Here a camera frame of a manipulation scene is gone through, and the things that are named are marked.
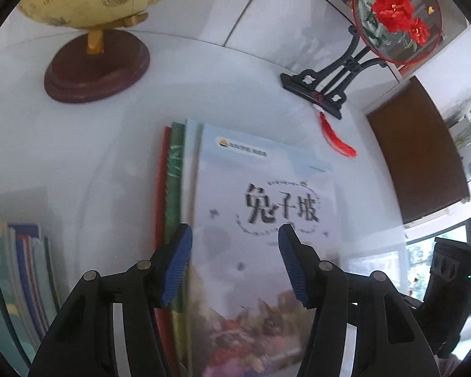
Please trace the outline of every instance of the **red tassel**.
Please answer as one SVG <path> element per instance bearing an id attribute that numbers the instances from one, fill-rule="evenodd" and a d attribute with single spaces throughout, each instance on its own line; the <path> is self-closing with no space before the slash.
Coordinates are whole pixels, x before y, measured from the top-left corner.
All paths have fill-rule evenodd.
<path id="1" fill-rule="evenodd" d="M 333 131 L 332 126 L 328 123 L 327 117 L 323 112 L 319 112 L 319 123 L 324 138 L 335 151 L 345 157 L 354 158 L 358 155 L 358 152 L 355 149 L 340 140 L 337 134 Z"/>

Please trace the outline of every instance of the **chinese character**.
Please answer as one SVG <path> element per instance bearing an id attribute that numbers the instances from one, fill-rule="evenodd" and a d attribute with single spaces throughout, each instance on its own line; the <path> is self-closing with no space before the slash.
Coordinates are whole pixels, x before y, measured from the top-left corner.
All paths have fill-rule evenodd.
<path id="1" fill-rule="evenodd" d="M 316 221 L 319 222 L 319 219 L 316 217 L 316 209 L 314 208 L 316 200 L 310 197 L 310 194 L 307 193 L 307 198 L 303 199 L 302 197 L 298 196 L 298 206 L 300 208 L 300 212 L 298 216 L 302 218 L 303 214 L 305 213 L 305 220 L 306 221 Z"/>
<path id="2" fill-rule="evenodd" d="M 283 211 L 283 217 L 285 217 L 285 219 L 289 219 L 289 209 L 290 208 L 296 208 L 296 205 L 289 205 L 288 204 L 288 201 L 290 200 L 291 198 L 291 194 L 289 192 L 282 192 L 282 191 L 279 191 L 281 194 L 284 194 L 285 197 L 283 199 L 283 203 L 284 204 L 280 204 L 284 207 L 284 211 Z"/>
<path id="3" fill-rule="evenodd" d="M 265 224 L 270 224 L 276 221 L 274 214 L 279 208 L 278 205 L 270 205 L 269 196 L 265 195 L 265 191 L 261 187 L 255 187 L 254 184 L 250 184 L 246 192 L 246 206 L 252 207 L 253 211 L 250 215 L 250 219 L 247 220 L 250 224 L 254 224 L 257 220 L 258 213 L 261 214 L 262 221 Z"/>

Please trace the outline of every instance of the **black display stand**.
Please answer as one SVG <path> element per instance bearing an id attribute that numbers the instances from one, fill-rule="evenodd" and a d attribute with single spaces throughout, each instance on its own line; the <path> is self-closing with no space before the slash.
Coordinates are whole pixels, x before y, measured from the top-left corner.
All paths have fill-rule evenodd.
<path id="1" fill-rule="evenodd" d="M 360 63 L 360 60 L 370 51 L 368 46 L 364 47 L 353 57 L 353 53 L 360 41 L 360 35 L 354 25 L 349 27 L 349 32 L 353 36 L 349 48 L 339 59 L 326 68 L 317 72 L 313 69 L 306 69 L 295 76 L 281 74 L 281 82 L 284 89 L 320 106 L 325 112 L 328 112 L 337 119 L 342 119 L 340 109 L 347 100 L 345 89 L 354 78 L 362 70 L 370 66 L 380 65 L 382 68 L 387 66 L 387 62 L 380 58 L 369 59 Z M 321 91 L 317 91 L 317 85 L 340 67 L 343 67 L 343 69 L 340 69 Z"/>

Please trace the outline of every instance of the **brown wooden panel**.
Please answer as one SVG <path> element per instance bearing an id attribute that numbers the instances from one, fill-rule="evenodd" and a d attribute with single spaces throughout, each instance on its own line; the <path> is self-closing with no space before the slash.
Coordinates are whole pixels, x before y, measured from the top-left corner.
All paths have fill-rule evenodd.
<path id="1" fill-rule="evenodd" d="M 452 137 L 416 77 L 368 120 L 389 167 L 405 224 L 469 197 Z"/>

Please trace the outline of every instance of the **gold globe stem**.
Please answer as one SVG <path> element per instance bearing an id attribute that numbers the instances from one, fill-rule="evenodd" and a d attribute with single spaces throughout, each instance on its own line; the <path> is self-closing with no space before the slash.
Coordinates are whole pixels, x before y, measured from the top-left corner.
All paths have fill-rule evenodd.
<path id="1" fill-rule="evenodd" d="M 89 30 L 89 34 L 87 34 L 86 53 L 88 55 L 102 54 L 105 51 L 104 48 L 103 30 Z"/>

